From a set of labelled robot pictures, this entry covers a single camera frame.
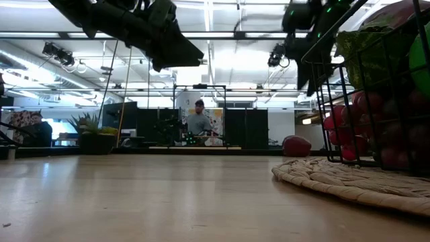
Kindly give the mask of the black wire basket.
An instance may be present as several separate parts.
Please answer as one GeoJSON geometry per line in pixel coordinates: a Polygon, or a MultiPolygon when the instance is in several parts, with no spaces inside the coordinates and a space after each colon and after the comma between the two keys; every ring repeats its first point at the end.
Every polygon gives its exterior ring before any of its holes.
{"type": "MultiPolygon", "coordinates": [[[[392,3],[396,3],[401,0],[394,0],[392,3]]],[[[364,3],[366,0],[357,0],[357,3],[352,5],[351,8],[329,29],[329,31],[314,45],[317,47],[321,44],[325,39],[329,38],[331,34],[335,35],[335,45],[331,51],[331,62],[330,67],[333,70],[333,73],[329,78],[323,81],[322,85],[317,89],[316,95],[318,98],[318,107],[320,112],[320,118],[322,122],[322,135],[325,142],[325,149],[327,150],[327,157],[329,161],[333,162],[341,162],[346,164],[356,164],[356,165],[369,165],[369,166],[378,166],[382,169],[382,166],[376,164],[376,162],[372,161],[370,163],[364,162],[346,162],[340,161],[337,158],[341,154],[340,148],[332,148],[329,144],[329,140],[326,136],[326,130],[323,128],[323,120],[330,114],[330,109],[336,105],[347,105],[351,102],[351,95],[358,91],[364,91],[364,93],[368,93],[370,91],[389,93],[394,98],[397,98],[398,95],[403,94],[404,92],[409,92],[413,89],[417,89],[414,81],[411,77],[411,72],[426,68],[430,73],[430,0],[413,0],[415,15],[410,18],[407,22],[402,24],[401,26],[393,29],[383,29],[383,30],[371,30],[371,31],[359,31],[358,28],[366,20],[370,15],[363,17],[359,25],[354,30],[341,30],[341,25],[346,22],[364,3]],[[395,75],[392,71],[392,67],[390,63],[387,63],[389,70],[389,78],[388,82],[379,85],[375,88],[368,87],[364,85],[360,89],[355,89],[348,80],[347,71],[344,65],[345,59],[337,52],[337,35],[340,32],[383,32],[385,33],[382,36],[382,46],[386,47],[385,39],[394,33],[404,32],[409,34],[420,35],[421,42],[423,45],[424,56],[426,63],[423,66],[420,66],[416,69],[409,69],[409,57],[407,58],[408,70],[402,72],[400,74],[395,75]]],[[[397,170],[397,169],[387,169],[387,170],[395,170],[395,171],[405,171],[413,174],[419,174],[424,176],[430,176],[430,172],[422,172],[417,171],[414,168],[410,168],[407,170],[397,170]]]]}

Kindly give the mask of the background robot table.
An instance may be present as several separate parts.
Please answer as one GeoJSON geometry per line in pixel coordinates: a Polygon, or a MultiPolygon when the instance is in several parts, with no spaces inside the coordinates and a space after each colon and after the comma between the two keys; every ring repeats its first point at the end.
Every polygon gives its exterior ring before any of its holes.
{"type": "Polygon", "coordinates": [[[180,142],[174,142],[173,145],[167,146],[150,146],[149,149],[157,150],[215,150],[215,151],[240,151],[242,147],[238,145],[229,145],[221,134],[213,130],[207,130],[194,135],[192,132],[180,132],[180,142]]]}

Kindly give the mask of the small green lime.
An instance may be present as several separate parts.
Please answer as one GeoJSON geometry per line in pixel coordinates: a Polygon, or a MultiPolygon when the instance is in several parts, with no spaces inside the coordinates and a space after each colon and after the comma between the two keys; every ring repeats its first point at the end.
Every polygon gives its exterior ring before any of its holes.
{"type": "MultiPolygon", "coordinates": [[[[426,63],[420,35],[417,35],[409,50],[409,69],[416,69],[426,63]]],[[[416,88],[430,98],[430,73],[426,68],[412,71],[412,80],[416,88]]]]}

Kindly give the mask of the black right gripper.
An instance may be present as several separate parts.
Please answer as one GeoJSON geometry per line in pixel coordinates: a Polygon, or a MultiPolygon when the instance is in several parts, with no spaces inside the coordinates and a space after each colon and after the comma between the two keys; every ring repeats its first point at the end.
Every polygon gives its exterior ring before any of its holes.
{"type": "Polygon", "coordinates": [[[293,59],[297,64],[297,88],[301,90],[307,83],[307,96],[312,96],[322,85],[323,81],[331,76],[331,67],[311,67],[309,78],[309,66],[302,63],[329,64],[331,62],[331,51],[335,45],[335,35],[330,35],[317,47],[314,45],[322,38],[318,33],[287,33],[285,39],[285,57],[293,59]]]}

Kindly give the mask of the black aluminium table frame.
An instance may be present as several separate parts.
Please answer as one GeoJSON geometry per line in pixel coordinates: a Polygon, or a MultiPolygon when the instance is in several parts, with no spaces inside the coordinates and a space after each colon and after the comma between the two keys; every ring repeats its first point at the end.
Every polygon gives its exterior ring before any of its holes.
{"type": "MultiPolygon", "coordinates": [[[[0,160],[7,159],[9,151],[15,152],[15,158],[32,158],[63,155],[83,155],[79,147],[0,147],[0,160]]],[[[281,149],[242,149],[240,151],[215,150],[157,150],[149,148],[115,148],[110,154],[116,155],[236,155],[236,156],[283,156],[281,149]]]]}

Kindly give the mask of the floral patterned cushion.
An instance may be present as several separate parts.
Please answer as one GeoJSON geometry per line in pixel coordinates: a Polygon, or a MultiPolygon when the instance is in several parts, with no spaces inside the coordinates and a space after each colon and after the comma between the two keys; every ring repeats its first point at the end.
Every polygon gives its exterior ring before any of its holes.
{"type": "MultiPolygon", "coordinates": [[[[13,112],[9,118],[8,124],[35,134],[36,128],[34,127],[34,122],[32,121],[32,115],[34,114],[39,114],[39,112],[27,110],[13,112]]],[[[18,143],[23,143],[24,139],[29,137],[30,136],[26,133],[17,130],[15,130],[13,133],[13,140],[18,143]]]]}

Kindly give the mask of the black overhead light bar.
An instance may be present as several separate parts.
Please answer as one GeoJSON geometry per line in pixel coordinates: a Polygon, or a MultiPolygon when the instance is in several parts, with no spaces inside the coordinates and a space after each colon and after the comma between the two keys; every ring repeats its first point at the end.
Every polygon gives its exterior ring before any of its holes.
{"type": "MultiPolygon", "coordinates": [[[[182,32],[190,40],[283,40],[283,32],[182,32]]],[[[87,40],[83,32],[0,32],[0,40],[87,40]]]]}

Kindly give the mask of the colourful abstract poster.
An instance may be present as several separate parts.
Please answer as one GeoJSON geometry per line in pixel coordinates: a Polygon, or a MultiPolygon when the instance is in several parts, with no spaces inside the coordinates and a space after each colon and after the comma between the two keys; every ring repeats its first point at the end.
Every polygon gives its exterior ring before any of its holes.
{"type": "MultiPolygon", "coordinates": [[[[185,125],[185,131],[187,131],[187,117],[190,114],[194,114],[195,110],[194,108],[190,109],[184,109],[181,111],[181,121],[185,125]]],[[[224,133],[224,123],[223,123],[223,111],[221,109],[204,109],[204,115],[208,117],[210,120],[211,126],[213,131],[217,132],[218,134],[221,134],[223,136],[224,133]]]]}

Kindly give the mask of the black partition wall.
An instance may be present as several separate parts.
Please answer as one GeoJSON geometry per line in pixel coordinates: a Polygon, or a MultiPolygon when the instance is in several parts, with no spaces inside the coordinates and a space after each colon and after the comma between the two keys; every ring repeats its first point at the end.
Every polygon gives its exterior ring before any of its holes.
{"type": "MultiPolygon", "coordinates": [[[[161,146],[171,145],[179,140],[180,132],[185,131],[181,121],[184,109],[140,109],[136,102],[108,104],[103,108],[103,126],[120,131],[135,130],[145,143],[161,146]]],[[[224,133],[229,145],[244,149],[267,149],[269,146],[268,111],[258,109],[222,109],[224,133]]]]}

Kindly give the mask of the white round column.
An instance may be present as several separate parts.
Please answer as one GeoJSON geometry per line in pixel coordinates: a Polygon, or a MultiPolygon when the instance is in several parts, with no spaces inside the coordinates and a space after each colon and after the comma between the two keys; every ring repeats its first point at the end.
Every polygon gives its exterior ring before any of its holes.
{"type": "Polygon", "coordinates": [[[181,109],[190,109],[195,107],[195,103],[201,98],[200,92],[184,91],[178,93],[175,98],[175,107],[181,109]]]}

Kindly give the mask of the round woven straw mat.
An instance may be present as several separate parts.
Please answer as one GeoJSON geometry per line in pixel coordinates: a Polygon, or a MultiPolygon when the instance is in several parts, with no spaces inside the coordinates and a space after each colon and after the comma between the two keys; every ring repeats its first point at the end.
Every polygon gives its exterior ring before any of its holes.
{"type": "Polygon", "coordinates": [[[430,179],[380,168],[332,163],[322,157],[284,161],[271,169],[289,184],[358,204],[430,218],[430,179]]]}

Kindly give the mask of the small striped green melon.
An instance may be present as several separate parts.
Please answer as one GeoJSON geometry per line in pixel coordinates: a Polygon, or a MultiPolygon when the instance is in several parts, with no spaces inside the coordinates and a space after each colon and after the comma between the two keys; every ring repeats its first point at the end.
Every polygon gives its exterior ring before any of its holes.
{"type": "Polygon", "coordinates": [[[407,71],[407,58],[416,34],[397,32],[385,39],[383,32],[340,32],[337,35],[337,52],[345,59],[349,83],[360,89],[364,85],[375,88],[388,82],[391,64],[395,75],[407,71]]]}

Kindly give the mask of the dark red apple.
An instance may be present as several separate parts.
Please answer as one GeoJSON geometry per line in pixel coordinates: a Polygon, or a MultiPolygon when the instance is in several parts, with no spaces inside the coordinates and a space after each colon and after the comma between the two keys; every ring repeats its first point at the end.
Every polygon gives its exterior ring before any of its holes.
{"type": "Polygon", "coordinates": [[[282,143],[282,152],[287,157],[307,157],[312,148],[311,143],[301,136],[287,136],[282,143]]]}

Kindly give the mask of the pineapple top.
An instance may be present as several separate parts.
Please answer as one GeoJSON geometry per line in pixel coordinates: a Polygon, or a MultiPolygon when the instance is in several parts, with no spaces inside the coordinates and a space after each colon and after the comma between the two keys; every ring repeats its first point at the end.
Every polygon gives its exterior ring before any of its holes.
{"type": "Polygon", "coordinates": [[[110,126],[99,127],[95,114],[84,113],[83,116],[67,120],[77,131],[77,144],[84,155],[108,155],[114,148],[118,129],[110,126]]]}

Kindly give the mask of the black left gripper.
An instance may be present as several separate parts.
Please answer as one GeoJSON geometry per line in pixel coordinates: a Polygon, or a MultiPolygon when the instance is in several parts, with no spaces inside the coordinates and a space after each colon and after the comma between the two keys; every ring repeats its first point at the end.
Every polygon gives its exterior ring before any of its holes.
{"type": "Polygon", "coordinates": [[[149,25],[148,7],[151,4],[123,3],[127,40],[152,58],[155,71],[171,67],[198,67],[204,53],[181,33],[177,20],[165,29],[155,29],[149,25]]]}

